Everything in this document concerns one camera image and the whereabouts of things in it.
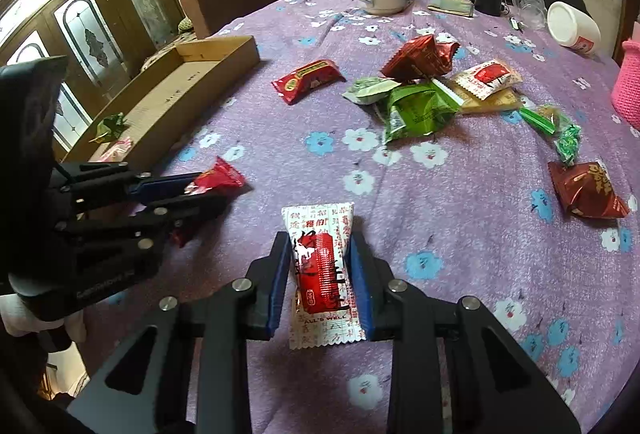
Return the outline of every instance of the wrapped candy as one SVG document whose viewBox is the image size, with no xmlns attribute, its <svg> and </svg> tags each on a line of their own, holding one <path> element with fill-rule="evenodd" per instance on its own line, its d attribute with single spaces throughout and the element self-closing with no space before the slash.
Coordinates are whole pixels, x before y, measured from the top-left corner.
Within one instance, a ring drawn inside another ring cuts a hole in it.
<svg viewBox="0 0 640 434">
<path fill-rule="evenodd" d="M 403 82 L 446 75 L 459 47 L 457 42 L 437 43 L 433 35 L 418 37 L 406 42 L 380 72 Z"/>
<path fill-rule="evenodd" d="M 489 60 L 451 77 L 455 83 L 484 100 L 497 91 L 522 81 L 522 76 L 504 62 Z"/>
<path fill-rule="evenodd" d="M 629 213 L 625 202 L 615 195 L 611 182 L 597 162 L 565 167 L 548 163 L 551 181 L 566 212 L 582 218 L 616 219 Z"/>
<path fill-rule="evenodd" d="M 327 84 L 336 78 L 343 78 L 338 66 L 329 59 L 322 59 L 272 81 L 271 85 L 282 99 L 291 105 L 306 91 Z"/>
</svg>

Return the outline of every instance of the white flower pattern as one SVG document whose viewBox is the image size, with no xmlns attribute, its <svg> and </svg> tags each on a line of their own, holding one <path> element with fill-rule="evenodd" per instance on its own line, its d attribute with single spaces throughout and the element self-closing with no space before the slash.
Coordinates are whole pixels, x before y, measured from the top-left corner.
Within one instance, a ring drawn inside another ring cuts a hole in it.
<svg viewBox="0 0 640 434">
<path fill-rule="evenodd" d="M 227 162 L 232 162 L 233 160 L 240 159 L 242 156 L 244 156 L 244 146 L 236 145 L 227 150 L 222 155 L 222 159 Z"/>
<path fill-rule="evenodd" d="M 212 145 L 215 145 L 220 138 L 221 136 L 215 132 L 212 132 L 211 134 L 207 134 L 204 138 L 200 140 L 200 148 L 208 149 Z"/>
<path fill-rule="evenodd" d="M 373 176 L 366 170 L 352 170 L 350 174 L 342 178 L 342 181 L 344 182 L 344 189 L 353 192 L 357 196 L 370 194 L 375 183 Z"/>
<path fill-rule="evenodd" d="M 360 37 L 358 40 L 367 46 L 377 46 L 380 44 L 378 39 L 372 37 Z"/>
<path fill-rule="evenodd" d="M 414 154 L 414 160 L 422 163 L 427 169 L 432 169 L 436 165 L 444 165 L 449 156 L 449 153 L 441 146 L 430 141 L 423 141 L 420 145 L 414 145 L 410 150 Z"/>
<path fill-rule="evenodd" d="M 342 137 L 342 143 L 349 146 L 349 150 L 363 150 L 368 152 L 379 145 L 375 132 L 371 132 L 364 127 L 358 129 L 347 129 Z"/>
<path fill-rule="evenodd" d="M 620 249 L 620 234 L 617 228 L 607 228 L 600 237 L 602 238 L 602 247 L 607 252 L 617 252 Z"/>
<path fill-rule="evenodd" d="M 511 298 L 498 300 L 495 303 L 494 316 L 505 329 L 512 333 L 527 323 L 527 314 L 523 311 L 522 304 Z"/>
<path fill-rule="evenodd" d="M 351 378 L 347 382 L 349 402 L 364 410 L 373 410 L 382 400 L 382 388 L 378 383 L 378 377 L 373 374 L 363 374 Z"/>
<path fill-rule="evenodd" d="M 400 151 L 389 150 L 385 145 L 382 145 L 376 149 L 373 155 L 373 161 L 380 163 L 380 165 L 390 166 L 394 163 L 398 163 L 402 157 Z"/>
<path fill-rule="evenodd" d="M 424 37 L 425 35 L 434 35 L 436 33 L 436 29 L 429 26 L 428 28 L 418 28 L 415 32 Z"/>
</svg>

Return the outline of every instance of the floral tablecloth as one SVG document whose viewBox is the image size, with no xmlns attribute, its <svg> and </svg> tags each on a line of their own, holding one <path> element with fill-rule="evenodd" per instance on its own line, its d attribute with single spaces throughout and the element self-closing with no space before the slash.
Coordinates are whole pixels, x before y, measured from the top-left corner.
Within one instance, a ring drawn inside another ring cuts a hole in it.
<svg viewBox="0 0 640 434">
<path fill-rule="evenodd" d="M 81 349 L 91 370 L 163 296 L 202 298 L 243 276 L 283 229 L 282 207 L 354 201 L 373 251 L 397 277 L 452 302 L 479 296 L 583 430 L 594 425 L 640 356 L 640 141 L 609 101 L 619 69 L 561 48 L 545 31 L 433 13 L 427 1 L 385 18 L 356 0 L 281 0 L 218 33 L 254 35 L 262 62 L 220 107 L 203 108 L 201 125 L 162 171 L 204 170 L 220 155 L 252 191 L 223 223 L 181 250 L 168 247 L 154 279 L 87 310 Z M 556 104 L 572 116 L 583 128 L 580 160 L 600 160 L 633 213 L 619 221 L 564 216 L 546 167 L 556 153 L 517 112 L 458 116 L 433 138 L 385 149 L 382 125 L 340 96 L 347 84 L 318 88 L 294 106 L 270 84 L 321 58 L 334 60 L 347 82 L 375 75 L 403 42 L 429 33 L 461 43 L 454 72 L 499 58 L 524 77 L 527 105 Z M 254 432 L 384 432 L 391 344 L 290 351 L 293 290 L 290 280 L 276 337 L 248 346 Z"/>
</svg>

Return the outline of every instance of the cardboard box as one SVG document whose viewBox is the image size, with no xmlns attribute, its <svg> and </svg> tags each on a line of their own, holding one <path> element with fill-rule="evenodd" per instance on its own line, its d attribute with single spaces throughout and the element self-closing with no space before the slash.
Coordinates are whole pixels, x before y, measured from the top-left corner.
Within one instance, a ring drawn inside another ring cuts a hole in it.
<svg viewBox="0 0 640 434">
<path fill-rule="evenodd" d="M 65 162 L 98 161 L 110 144 L 91 143 L 104 117 L 123 112 L 134 170 L 151 170 L 228 88 L 260 61 L 251 36 L 215 37 L 178 44 L 127 84 L 100 112 Z"/>
</svg>

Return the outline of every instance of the packaged item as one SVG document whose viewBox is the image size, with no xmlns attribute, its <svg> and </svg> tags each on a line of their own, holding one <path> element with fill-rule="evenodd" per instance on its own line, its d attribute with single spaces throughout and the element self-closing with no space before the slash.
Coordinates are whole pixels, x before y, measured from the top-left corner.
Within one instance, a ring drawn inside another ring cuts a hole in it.
<svg viewBox="0 0 640 434">
<path fill-rule="evenodd" d="M 457 42 L 437 43 L 433 35 L 411 39 L 380 72 L 402 82 L 446 75 L 451 71 L 453 55 L 459 47 Z"/>
<path fill-rule="evenodd" d="M 494 59 L 455 74 L 451 80 L 484 100 L 497 91 L 521 82 L 522 76 L 507 64 Z"/>
<path fill-rule="evenodd" d="M 242 188 L 244 187 L 244 176 L 234 169 L 221 157 L 216 157 L 216 162 L 209 170 L 201 173 L 184 188 L 184 193 L 188 195 L 204 194 L 211 189 Z"/>
<path fill-rule="evenodd" d="M 359 106 L 370 106 L 385 98 L 389 91 L 398 87 L 400 82 L 389 78 L 366 77 L 356 80 L 347 91 L 342 94 L 347 100 Z"/>
<path fill-rule="evenodd" d="M 383 111 L 384 143 L 426 136 L 447 125 L 464 100 L 436 78 L 391 91 Z"/>
<path fill-rule="evenodd" d="M 346 271 L 353 203 L 282 209 L 294 249 L 298 290 L 292 304 L 291 349 L 363 340 Z"/>
<path fill-rule="evenodd" d="M 549 162 L 554 189 L 566 212 L 582 218 L 617 219 L 629 213 L 625 202 L 615 195 L 611 182 L 597 162 L 565 167 Z"/>
<path fill-rule="evenodd" d="M 133 147 L 133 140 L 127 136 L 111 145 L 98 159 L 100 162 L 121 162 Z"/>
<path fill-rule="evenodd" d="M 336 78 L 343 78 L 335 63 L 329 59 L 317 60 L 294 72 L 274 80 L 271 85 L 280 93 L 289 105 L 293 104 L 303 93 Z"/>
<path fill-rule="evenodd" d="M 464 90 L 455 82 L 441 78 L 451 91 L 464 100 L 458 111 L 460 114 L 478 114 L 480 112 L 498 112 L 501 110 L 515 110 L 522 107 L 522 102 L 511 88 L 507 88 L 497 93 L 491 94 L 484 100 Z"/>
</svg>

